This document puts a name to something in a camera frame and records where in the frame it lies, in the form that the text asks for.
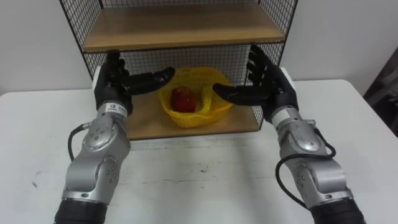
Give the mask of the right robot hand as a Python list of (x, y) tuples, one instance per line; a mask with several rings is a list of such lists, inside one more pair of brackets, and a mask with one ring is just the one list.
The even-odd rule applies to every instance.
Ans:
[(299, 109), (297, 93), (282, 69), (264, 51), (252, 45), (246, 64), (252, 85), (227, 86), (215, 83), (213, 91), (223, 100), (239, 106), (260, 106), (263, 118), (270, 123), (276, 109), (291, 106)]

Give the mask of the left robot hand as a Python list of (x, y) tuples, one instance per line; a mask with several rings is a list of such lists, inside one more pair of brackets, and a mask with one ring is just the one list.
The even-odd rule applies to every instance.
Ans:
[(131, 75), (125, 64), (119, 52), (107, 54), (104, 64), (100, 66), (94, 88), (97, 108), (105, 103), (117, 102), (124, 106), (129, 116), (133, 111), (133, 96), (157, 91), (166, 86), (175, 75), (173, 67)]

